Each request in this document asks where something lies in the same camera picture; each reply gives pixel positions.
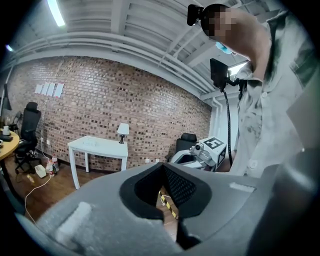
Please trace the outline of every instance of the white table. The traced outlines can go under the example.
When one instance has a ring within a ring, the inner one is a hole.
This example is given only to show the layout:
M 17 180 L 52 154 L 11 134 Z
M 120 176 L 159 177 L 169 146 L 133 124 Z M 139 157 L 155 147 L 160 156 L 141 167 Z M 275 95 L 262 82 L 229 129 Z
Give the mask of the white table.
M 80 188 L 74 151 L 84 152 L 85 157 L 85 171 L 89 172 L 89 158 L 88 154 L 108 157 L 108 158 L 118 158 L 121 161 L 121 171 L 127 168 L 127 158 L 128 158 L 128 144 L 120 144 L 118 141 L 98 138 L 93 136 L 84 136 L 82 138 L 76 139 L 68 143 L 69 146 L 69 157 L 70 165 L 72 171 L 72 177 L 76 189 Z

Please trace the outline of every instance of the table lamp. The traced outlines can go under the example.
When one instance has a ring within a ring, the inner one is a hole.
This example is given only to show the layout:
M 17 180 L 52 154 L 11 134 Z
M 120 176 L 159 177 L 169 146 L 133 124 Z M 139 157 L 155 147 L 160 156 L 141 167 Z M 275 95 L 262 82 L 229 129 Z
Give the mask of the table lamp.
M 129 135 L 129 124 L 123 122 L 120 123 L 117 133 L 120 134 L 121 137 L 119 143 L 123 144 L 125 135 Z

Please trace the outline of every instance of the face mask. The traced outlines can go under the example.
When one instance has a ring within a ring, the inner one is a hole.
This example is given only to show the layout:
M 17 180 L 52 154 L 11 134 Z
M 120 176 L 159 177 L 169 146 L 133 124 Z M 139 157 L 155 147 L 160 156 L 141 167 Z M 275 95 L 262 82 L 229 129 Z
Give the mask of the face mask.
M 221 51 L 223 51 L 225 54 L 231 54 L 232 52 L 227 48 L 225 47 L 222 43 L 220 42 L 216 42 L 215 43 L 215 46 L 220 49 Z

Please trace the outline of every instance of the bottle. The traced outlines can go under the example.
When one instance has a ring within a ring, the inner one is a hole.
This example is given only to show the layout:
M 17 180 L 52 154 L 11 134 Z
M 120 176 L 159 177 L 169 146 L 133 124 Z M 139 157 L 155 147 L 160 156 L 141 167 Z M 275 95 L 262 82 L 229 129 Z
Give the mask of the bottle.
M 55 168 L 55 172 L 59 172 L 59 164 L 58 164 L 58 158 L 56 157 L 56 154 L 52 155 L 52 162 L 53 162 L 53 166 Z
M 48 160 L 48 162 L 46 163 L 46 166 L 45 166 L 45 172 L 47 173 L 47 174 L 50 174 L 50 171 L 49 171 L 49 166 L 50 166 L 50 159 Z
M 26 177 L 29 179 L 29 181 L 31 181 L 31 183 L 35 183 L 34 178 L 32 178 L 29 174 Z
M 50 176 L 54 177 L 55 176 L 55 172 L 54 172 L 54 167 L 53 167 L 52 160 L 49 160 L 48 170 L 49 170 Z

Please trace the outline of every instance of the black chair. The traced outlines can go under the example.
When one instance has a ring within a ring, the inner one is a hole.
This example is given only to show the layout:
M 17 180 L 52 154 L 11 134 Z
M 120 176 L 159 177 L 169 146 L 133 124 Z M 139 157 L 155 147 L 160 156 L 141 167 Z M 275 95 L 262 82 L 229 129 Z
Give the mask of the black chair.
M 41 159 L 34 156 L 38 143 L 38 140 L 36 138 L 36 129 L 41 117 L 41 112 L 37 110 L 37 107 L 37 103 L 29 102 L 23 111 L 23 120 L 20 132 L 20 138 L 22 142 L 14 151 L 15 162 L 18 164 L 17 168 L 15 168 L 16 173 L 19 173 L 19 168 L 24 171 L 24 169 L 22 168 L 22 165 L 24 163 L 27 163 L 29 165 L 29 171 L 31 173 L 35 173 L 35 170 L 30 163 L 31 161 L 38 160 L 39 164 L 41 164 Z
M 176 140 L 176 145 L 175 145 L 175 152 L 181 151 L 181 150 L 188 150 L 192 146 L 195 146 L 197 144 L 197 135 L 192 134 L 192 133 L 183 133 L 181 135 L 181 138 L 178 138 Z M 174 154 L 168 154 L 164 158 L 170 162 L 170 159 L 174 156 Z

